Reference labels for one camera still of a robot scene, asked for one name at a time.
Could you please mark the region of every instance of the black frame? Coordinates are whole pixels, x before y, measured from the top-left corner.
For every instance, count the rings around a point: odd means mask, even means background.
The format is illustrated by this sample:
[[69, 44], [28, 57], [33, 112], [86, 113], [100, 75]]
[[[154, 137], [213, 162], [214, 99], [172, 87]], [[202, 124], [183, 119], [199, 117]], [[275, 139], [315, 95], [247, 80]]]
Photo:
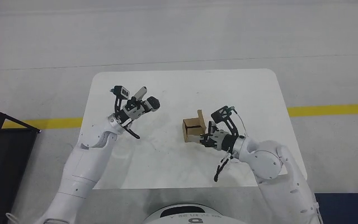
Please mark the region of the black frame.
[[[5, 128], [10, 120], [24, 128]], [[27, 162], [41, 130], [0, 112], [0, 223], [7, 223], [5, 213], [11, 212]]]

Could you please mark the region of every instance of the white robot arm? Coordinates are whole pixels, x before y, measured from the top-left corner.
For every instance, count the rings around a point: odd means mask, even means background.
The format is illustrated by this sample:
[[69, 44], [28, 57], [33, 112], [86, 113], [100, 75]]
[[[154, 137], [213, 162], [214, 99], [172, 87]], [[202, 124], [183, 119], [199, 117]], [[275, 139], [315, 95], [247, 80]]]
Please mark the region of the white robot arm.
[[[225, 164], [236, 158], [247, 163], [257, 181], [261, 193], [274, 215], [284, 223], [321, 223], [318, 203], [289, 149], [275, 141], [257, 143], [252, 138], [239, 135], [230, 115], [235, 108], [223, 107], [212, 113], [216, 124], [224, 122], [231, 133], [219, 130], [209, 122], [208, 134], [201, 135], [199, 142], [205, 147], [228, 152], [218, 166], [215, 181]], [[279, 175], [285, 165], [287, 174]]]
[[[131, 99], [128, 98], [129, 91], [122, 86], [115, 86], [111, 92], [116, 95], [115, 112], [81, 136], [67, 159], [55, 198], [35, 224], [74, 224], [79, 208], [107, 166], [117, 136], [126, 130], [139, 138], [130, 129], [133, 120], [160, 107], [153, 96], [142, 101], [147, 93], [146, 87], [142, 87]], [[120, 109], [122, 100], [128, 101]]]

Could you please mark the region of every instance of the cardboard box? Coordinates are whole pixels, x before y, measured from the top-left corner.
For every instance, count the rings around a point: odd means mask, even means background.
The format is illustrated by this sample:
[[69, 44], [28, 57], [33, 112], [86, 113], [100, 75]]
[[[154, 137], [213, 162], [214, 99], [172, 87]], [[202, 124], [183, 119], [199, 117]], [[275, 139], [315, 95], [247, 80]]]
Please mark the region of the cardboard box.
[[183, 120], [183, 135], [185, 142], [191, 142], [190, 136], [200, 136], [205, 134], [206, 126], [202, 111], [197, 110], [197, 118], [188, 118]]

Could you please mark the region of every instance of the yellow floor stripe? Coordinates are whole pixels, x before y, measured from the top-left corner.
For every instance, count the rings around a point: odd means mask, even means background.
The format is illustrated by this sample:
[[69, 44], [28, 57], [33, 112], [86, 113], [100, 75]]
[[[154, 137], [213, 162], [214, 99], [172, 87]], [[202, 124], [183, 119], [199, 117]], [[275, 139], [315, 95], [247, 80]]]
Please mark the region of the yellow floor stripe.
[[327, 106], [296, 106], [287, 108], [289, 115], [294, 116], [324, 116], [358, 114], [358, 104], [327, 105]]
[[[290, 117], [324, 116], [358, 114], [358, 104], [327, 106], [296, 106], [287, 108]], [[53, 118], [40, 120], [23, 120], [23, 122], [39, 129], [80, 128], [82, 118]], [[21, 128], [22, 126], [6, 121], [2, 128]]]
[[[23, 120], [23, 122], [39, 129], [80, 128], [82, 125], [82, 118]], [[4, 123], [2, 128], [22, 128], [22, 126], [14, 122], [7, 121]]]

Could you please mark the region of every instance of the gray floor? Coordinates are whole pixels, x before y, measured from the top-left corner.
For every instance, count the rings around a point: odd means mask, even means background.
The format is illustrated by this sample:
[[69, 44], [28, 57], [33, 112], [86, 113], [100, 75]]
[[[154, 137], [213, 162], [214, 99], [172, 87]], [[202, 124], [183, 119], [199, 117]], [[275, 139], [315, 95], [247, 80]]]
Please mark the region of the gray floor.
[[[80, 117], [103, 71], [269, 68], [287, 106], [356, 104], [356, 1], [0, 2], [0, 111]], [[358, 192], [357, 115], [292, 118], [315, 192]], [[44, 130], [13, 213], [41, 215], [79, 129]], [[140, 223], [178, 202], [248, 223], [270, 219], [257, 188], [95, 190], [79, 223]]]

